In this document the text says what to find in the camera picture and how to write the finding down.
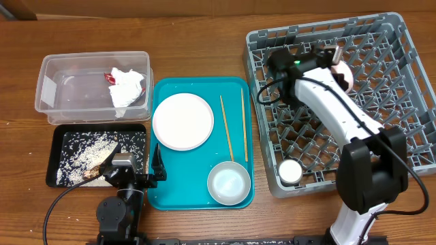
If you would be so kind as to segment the white paper cup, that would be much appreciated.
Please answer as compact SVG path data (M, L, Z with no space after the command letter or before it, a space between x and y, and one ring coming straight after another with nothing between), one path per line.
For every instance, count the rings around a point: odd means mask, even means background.
M296 186L302 179L303 171L298 161L286 159L279 164L278 175L284 186Z

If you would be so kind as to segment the large white plate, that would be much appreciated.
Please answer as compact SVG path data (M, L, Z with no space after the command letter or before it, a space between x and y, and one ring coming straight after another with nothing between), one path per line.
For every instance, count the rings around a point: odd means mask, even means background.
M201 146L211 135L214 114L209 104L192 93L164 99L153 115L155 137L165 147L188 151Z

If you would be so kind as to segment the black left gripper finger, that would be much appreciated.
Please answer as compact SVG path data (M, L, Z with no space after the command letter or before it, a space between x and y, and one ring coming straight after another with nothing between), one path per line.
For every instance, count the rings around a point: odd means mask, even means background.
M105 169L107 168L107 166L109 166L109 164L111 164L115 154L120 153L120 145L117 144L114 149L112 150L112 152L103 160L103 162L99 165L99 174L104 173Z
M164 162L161 156L161 148L159 144L155 145L151 168L153 170L153 177L156 181L167 180L167 171L165 169Z

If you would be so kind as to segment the brown food scrap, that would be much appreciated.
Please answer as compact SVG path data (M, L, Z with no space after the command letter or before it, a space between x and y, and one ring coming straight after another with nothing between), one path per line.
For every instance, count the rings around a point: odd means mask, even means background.
M95 166L91 169L88 169L84 172L82 179L83 180L94 180L101 176L99 172L100 166Z

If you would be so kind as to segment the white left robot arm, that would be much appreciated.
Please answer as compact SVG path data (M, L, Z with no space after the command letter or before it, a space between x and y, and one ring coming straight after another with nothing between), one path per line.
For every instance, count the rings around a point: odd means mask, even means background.
M155 146L151 167L153 173L138 174L131 153L122 153L119 145L91 169L80 183L63 191L50 205L43 224L42 240L48 243L47 227L50 215L58 203L69 192L100 177L117 188L115 196L102 200L96 210L99 222L98 244L147 244L145 236L138 232L138 225L146 189L154 189L159 181L167 180L167 172L161 157L159 145Z

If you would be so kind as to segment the red foil snack wrapper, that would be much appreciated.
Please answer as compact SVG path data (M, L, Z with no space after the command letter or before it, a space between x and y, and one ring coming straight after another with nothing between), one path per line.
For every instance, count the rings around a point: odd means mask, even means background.
M104 77L109 84L111 84L111 85L116 84L116 80L111 73L104 73ZM146 89L142 88L140 96L143 96L143 94L145 94L145 92L146 92Z

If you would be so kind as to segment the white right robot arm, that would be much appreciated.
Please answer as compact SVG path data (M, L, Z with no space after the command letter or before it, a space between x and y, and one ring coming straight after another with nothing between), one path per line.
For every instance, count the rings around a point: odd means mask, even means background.
M429 193L407 164L405 133L399 127L385 129L349 97L354 77L342 56L338 45L300 55L278 49L266 61L272 74L268 85L279 91L280 101L309 107L341 151L336 187L343 204L320 244L387 244L369 231L379 216L390 213L388 204L407 190L409 178L420 186L424 203L414 211L395 210L395 215L423 213Z

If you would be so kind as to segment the white rice pile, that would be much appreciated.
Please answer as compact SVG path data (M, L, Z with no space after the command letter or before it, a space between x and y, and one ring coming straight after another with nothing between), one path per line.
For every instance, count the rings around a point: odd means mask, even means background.
M132 153L136 157L136 173L143 173L145 132L67 132L63 136L55 186L67 187L82 182L84 172L102 163L117 144L120 145L122 153Z

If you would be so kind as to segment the small pink bowl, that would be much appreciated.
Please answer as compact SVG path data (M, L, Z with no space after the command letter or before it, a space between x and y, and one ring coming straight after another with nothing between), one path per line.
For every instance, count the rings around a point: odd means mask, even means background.
M332 75L336 78L339 86L349 93L354 85L354 77L351 69L345 61L340 61L337 65L330 68Z

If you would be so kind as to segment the grey ceramic bowl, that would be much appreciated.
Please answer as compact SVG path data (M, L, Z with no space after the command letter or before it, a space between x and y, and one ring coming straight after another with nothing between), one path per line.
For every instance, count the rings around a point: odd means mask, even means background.
M214 166L207 178L210 196L225 206L243 202L251 190L251 177L239 163L224 161Z

